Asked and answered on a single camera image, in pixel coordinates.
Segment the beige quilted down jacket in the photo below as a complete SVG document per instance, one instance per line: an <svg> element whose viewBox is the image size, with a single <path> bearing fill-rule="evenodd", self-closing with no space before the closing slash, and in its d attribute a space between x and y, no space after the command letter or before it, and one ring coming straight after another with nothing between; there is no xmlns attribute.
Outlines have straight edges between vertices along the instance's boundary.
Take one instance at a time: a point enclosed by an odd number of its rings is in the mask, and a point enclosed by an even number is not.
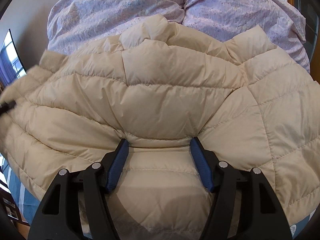
<svg viewBox="0 0 320 240"><path fill-rule="evenodd" d="M129 156L107 201L121 239L198 239L213 196L190 141L260 168L294 225L319 205L319 84L254 27L220 42L155 15L71 55L45 51L1 102L1 153L43 198L57 172Z"/></svg>

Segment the blue white striped bed sheet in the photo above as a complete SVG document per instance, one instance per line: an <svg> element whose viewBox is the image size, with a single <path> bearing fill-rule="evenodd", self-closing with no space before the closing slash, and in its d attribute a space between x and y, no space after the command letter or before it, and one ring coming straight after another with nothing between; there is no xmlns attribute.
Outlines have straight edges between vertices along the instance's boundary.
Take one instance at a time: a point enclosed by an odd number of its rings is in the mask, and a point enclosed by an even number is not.
<svg viewBox="0 0 320 240"><path fill-rule="evenodd" d="M28 224L31 224L40 201L25 188L3 157L1 157L1 169L15 203Z"/></svg>

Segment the window with purple curtain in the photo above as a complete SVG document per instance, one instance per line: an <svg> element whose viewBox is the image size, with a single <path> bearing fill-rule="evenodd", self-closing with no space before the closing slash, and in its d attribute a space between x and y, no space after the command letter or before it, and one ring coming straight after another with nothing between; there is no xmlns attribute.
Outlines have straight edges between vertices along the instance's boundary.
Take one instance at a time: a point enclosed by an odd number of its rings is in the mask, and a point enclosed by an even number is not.
<svg viewBox="0 0 320 240"><path fill-rule="evenodd" d="M25 68L16 50L10 29L8 29L1 46L0 64L0 78L4 88L13 83L16 79L26 75Z"/></svg>

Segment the lilac crumpled duvet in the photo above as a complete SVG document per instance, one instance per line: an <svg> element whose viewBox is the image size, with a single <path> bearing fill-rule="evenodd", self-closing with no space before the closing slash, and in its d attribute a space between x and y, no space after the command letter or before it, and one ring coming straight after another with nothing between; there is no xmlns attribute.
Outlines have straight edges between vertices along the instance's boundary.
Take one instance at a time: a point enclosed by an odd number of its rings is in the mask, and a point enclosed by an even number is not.
<svg viewBox="0 0 320 240"><path fill-rule="evenodd" d="M221 42L258 25L271 42L310 68L303 46L305 17L284 0L59 0L48 16L48 49L69 55L155 14Z"/></svg>

